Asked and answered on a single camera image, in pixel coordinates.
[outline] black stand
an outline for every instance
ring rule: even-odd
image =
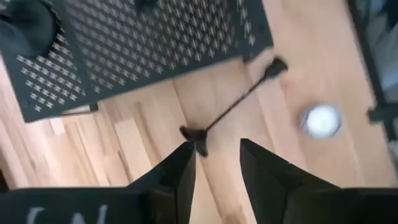
[[[275,58],[272,64],[264,72],[264,76],[255,83],[244,95],[235,101],[224,113],[217,117],[207,128],[205,129],[192,129],[185,126],[180,127],[180,132],[187,141],[195,142],[195,149],[199,155],[203,157],[208,156],[208,150],[206,146],[206,139],[209,130],[214,127],[219,121],[221,121],[232,109],[234,109],[240,102],[250,95],[261,83],[269,78],[277,77],[281,72],[287,70],[286,63],[280,58]]]

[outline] black metal table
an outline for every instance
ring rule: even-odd
[[[49,54],[2,49],[25,122],[272,45],[261,0],[158,0],[144,12],[134,0],[45,3],[60,27]]]

